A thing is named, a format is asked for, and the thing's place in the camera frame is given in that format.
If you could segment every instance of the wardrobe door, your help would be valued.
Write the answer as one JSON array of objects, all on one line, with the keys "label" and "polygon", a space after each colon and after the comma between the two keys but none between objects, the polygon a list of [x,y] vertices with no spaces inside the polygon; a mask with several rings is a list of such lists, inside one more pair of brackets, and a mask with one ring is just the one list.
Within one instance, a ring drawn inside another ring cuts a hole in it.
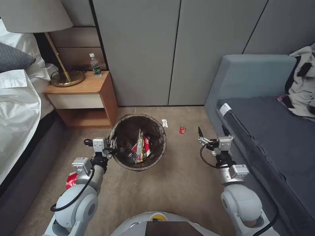
[{"label": "wardrobe door", "polygon": [[241,54],[266,0],[182,0],[169,105],[204,105],[220,61]]},{"label": "wardrobe door", "polygon": [[93,0],[119,106],[165,106],[180,0]]},{"label": "wardrobe door", "polygon": [[269,0],[245,54],[290,54],[315,41],[314,0]]}]

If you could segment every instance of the nightstand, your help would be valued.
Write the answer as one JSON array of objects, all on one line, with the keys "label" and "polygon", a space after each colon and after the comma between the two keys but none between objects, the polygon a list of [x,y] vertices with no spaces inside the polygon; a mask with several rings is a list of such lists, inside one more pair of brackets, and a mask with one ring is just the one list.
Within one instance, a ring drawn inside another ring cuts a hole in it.
[{"label": "nightstand", "polygon": [[69,87],[49,85],[44,94],[68,127],[113,128],[117,119],[117,101],[109,71]]}]

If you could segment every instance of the gray pillow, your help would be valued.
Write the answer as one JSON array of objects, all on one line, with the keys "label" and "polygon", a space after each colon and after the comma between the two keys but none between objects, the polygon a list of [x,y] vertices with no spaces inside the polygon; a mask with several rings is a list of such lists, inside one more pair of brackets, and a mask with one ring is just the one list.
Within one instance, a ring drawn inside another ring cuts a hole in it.
[{"label": "gray pillow", "polygon": [[35,58],[9,45],[0,43],[0,73],[24,69],[35,62]]}]

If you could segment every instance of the white drawer front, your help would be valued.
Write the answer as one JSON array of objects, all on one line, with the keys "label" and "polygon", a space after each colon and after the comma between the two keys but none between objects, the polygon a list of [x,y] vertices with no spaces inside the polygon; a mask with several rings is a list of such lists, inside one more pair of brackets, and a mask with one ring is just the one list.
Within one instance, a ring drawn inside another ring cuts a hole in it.
[{"label": "white drawer front", "polygon": [[103,108],[101,97],[95,94],[48,94],[57,109]]}]

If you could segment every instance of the beige carpet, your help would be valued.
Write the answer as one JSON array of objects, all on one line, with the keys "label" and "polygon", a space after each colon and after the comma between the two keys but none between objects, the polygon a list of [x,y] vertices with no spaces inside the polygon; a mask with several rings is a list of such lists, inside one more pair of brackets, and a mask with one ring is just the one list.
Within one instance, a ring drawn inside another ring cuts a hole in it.
[{"label": "beige carpet", "polygon": [[[166,211],[187,217],[222,236],[235,235],[232,222],[220,200],[223,186],[219,171],[207,166],[199,156],[198,126],[207,138],[216,138],[203,107],[120,108],[119,116],[144,113],[161,122],[167,119],[166,152],[153,168],[133,172],[108,162],[98,209],[85,235],[110,235],[125,219],[146,211]],[[186,128],[179,133],[180,126]],[[85,147],[85,138],[108,136],[109,129],[65,130],[69,139],[62,147],[15,235],[42,235],[53,213],[49,208],[65,191],[65,180],[77,157],[91,157],[93,149]],[[215,163],[210,153],[204,155]]]}]

